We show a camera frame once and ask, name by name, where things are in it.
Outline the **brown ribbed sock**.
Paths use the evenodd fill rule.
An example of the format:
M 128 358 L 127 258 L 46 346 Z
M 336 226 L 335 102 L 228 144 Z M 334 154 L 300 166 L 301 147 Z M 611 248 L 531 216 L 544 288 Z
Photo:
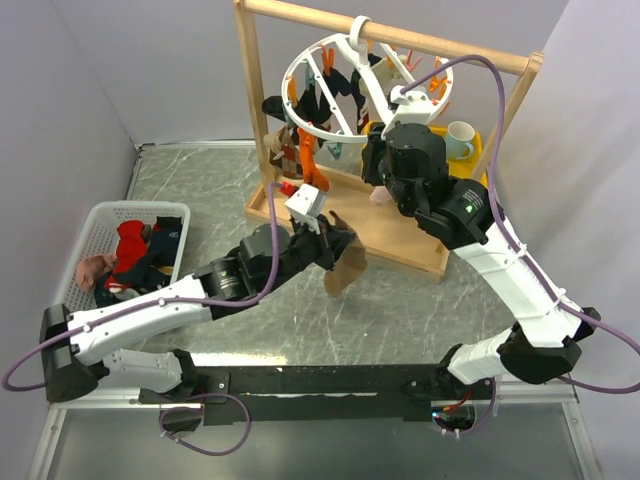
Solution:
M 324 288 L 327 294 L 333 298 L 338 298 L 342 292 L 366 271 L 368 262 L 366 259 L 366 249 L 356 231 L 342 219 L 334 210 L 329 214 L 334 220 L 334 227 L 341 232 L 353 235 L 349 244 L 341 253 L 332 270 L 324 274 Z

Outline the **orange sock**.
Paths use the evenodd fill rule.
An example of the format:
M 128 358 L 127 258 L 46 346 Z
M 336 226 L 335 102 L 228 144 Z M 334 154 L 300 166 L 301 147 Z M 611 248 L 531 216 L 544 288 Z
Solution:
M 299 138 L 299 156 L 304 183 L 323 192 L 328 192 L 330 189 L 329 181 L 318 170 L 314 160 L 316 137 L 302 128 L 298 128 L 297 131 Z

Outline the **white round clip hanger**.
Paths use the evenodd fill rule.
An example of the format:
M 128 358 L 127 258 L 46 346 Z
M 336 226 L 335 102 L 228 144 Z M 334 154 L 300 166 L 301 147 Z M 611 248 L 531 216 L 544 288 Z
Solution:
M 360 74 L 360 90 L 365 96 L 365 109 L 369 122 L 377 120 L 383 124 L 383 117 L 393 112 L 397 106 L 390 101 L 390 92 L 394 86 L 401 85 L 402 93 L 415 87 L 426 89 L 429 98 L 436 106 L 435 120 L 448 106 L 454 82 L 452 68 L 447 68 L 435 75 L 430 81 L 418 81 L 413 75 L 414 65 L 411 55 L 399 54 L 395 47 L 381 42 L 382 58 L 393 62 L 401 77 L 387 89 L 382 89 L 371 67 L 377 63 L 370 56 L 373 43 L 361 37 L 361 30 L 370 21 L 366 16 L 356 17 L 350 24 L 346 34 L 335 33 L 321 39 L 303 50 L 285 71 L 281 84 L 281 97 L 285 111 L 285 120 L 291 126 L 302 128 L 317 139 L 336 144 L 364 143 L 366 134 L 358 134 L 356 128 L 356 105 L 351 96 L 337 95 L 333 97 L 322 75 L 329 74 L 332 68 L 342 73 L 347 80 L 353 70 Z M 305 121 L 294 111 L 297 101 L 309 87 L 315 87 L 317 97 L 323 93 L 327 98 L 332 116 L 324 126 L 315 126 Z

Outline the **argyle patterned sock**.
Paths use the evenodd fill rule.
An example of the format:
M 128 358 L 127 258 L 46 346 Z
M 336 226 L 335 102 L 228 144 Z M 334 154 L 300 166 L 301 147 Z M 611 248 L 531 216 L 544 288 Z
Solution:
M 288 179 L 301 180 L 303 169 L 291 133 L 291 129 L 283 126 L 277 132 L 266 134 L 263 142 L 268 149 L 269 163 L 277 173 Z

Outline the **red sock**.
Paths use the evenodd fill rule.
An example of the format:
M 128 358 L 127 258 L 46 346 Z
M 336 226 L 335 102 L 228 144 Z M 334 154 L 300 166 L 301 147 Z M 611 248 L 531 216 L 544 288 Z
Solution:
M 117 227 L 119 236 L 115 251 L 117 263 L 105 282 L 108 290 L 123 290 L 131 286 L 131 282 L 125 280 L 126 275 L 148 251 L 143 235 L 145 228 L 146 225 L 139 220 L 125 221 Z

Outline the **black sock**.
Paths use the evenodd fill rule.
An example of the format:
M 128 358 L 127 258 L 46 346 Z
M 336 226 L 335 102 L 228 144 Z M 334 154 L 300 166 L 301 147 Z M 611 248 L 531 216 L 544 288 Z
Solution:
M 164 268 L 173 270 L 176 254 L 176 249 L 151 251 L 129 270 L 114 273 L 114 279 L 126 288 L 132 288 L 141 294 L 166 287 L 170 283 L 172 273 L 165 273 Z

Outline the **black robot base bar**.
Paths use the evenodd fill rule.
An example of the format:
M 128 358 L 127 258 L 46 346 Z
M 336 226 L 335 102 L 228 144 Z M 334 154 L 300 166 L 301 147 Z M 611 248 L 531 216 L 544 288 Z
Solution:
M 443 377 L 435 364 L 325 366 L 201 366 L 196 384 L 177 393 L 140 390 L 143 405 L 204 407 L 206 426 L 243 421 L 240 399 L 251 419 L 315 421 L 400 419 L 429 422 L 434 403 L 491 397 L 490 381 L 464 385 Z

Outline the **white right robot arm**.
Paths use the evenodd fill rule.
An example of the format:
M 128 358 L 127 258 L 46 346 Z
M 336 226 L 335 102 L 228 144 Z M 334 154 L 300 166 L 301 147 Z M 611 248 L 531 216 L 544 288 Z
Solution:
M 473 383 L 502 374 L 542 384 L 573 370 L 578 343 L 593 328 L 552 299 L 549 278 L 532 272 L 524 245 L 508 243 L 513 229 L 502 211 L 491 211 L 487 188 L 450 175 L 442 137 L 425 125 L 387 130 L 374 122 L 362 162 L 362 179 L 383 187 L 401 215 L 467 262 L 514 316 L 505 331 L 447 352 L 437 375 L 444 396 L 460 398 Z

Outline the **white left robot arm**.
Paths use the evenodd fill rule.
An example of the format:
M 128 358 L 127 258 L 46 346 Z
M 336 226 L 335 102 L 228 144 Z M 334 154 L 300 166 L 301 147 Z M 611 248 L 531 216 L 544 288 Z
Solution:
M 293 233 L 262 225 L 226 256 L 132 300 L 76 312 L 63 304 L 47 308 L 40 332 L 47 400 L 82 398 L 104 378 L 190 400 L 199 379 L 187 353 L 152 358 L 128 345 L 247 310 L 312 264 L 333 270 L 355 235 L 325 216 L 318 223 L 317 229 L 297 224 Z

